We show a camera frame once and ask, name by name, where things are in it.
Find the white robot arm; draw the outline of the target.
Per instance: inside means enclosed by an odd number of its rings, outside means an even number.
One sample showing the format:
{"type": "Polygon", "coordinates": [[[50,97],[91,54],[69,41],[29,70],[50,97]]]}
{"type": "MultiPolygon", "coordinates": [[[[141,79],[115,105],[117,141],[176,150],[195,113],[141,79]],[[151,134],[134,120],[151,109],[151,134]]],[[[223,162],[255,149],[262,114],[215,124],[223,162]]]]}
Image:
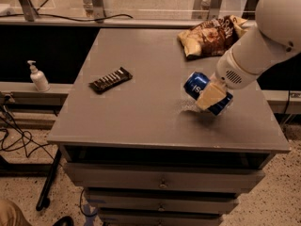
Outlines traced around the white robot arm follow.
{"type": "Polygon", "coordinates": [[[301,52],[301,0],[259,0],[255,23],[218,60],[197,106],[206,110],[243,89],[274,65],[301,52]]]}

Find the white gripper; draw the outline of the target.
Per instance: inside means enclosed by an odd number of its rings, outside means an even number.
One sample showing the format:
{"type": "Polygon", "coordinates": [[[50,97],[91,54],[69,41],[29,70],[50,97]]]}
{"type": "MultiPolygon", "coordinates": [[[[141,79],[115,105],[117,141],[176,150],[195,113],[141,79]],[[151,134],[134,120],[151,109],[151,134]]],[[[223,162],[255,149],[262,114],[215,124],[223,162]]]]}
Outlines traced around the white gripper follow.
{"type": "MultiPolygon", "coordinates": [[[[260,75],[260,70],[248,58],[241,58],[229,49],[217,62],[215,77],[223,82],[229,89],[243,89],[255,81],[260,75]]],[[[224,84],[210,82],[200,93],[196,105],[206,110],[227,96],[224,84]]]]}

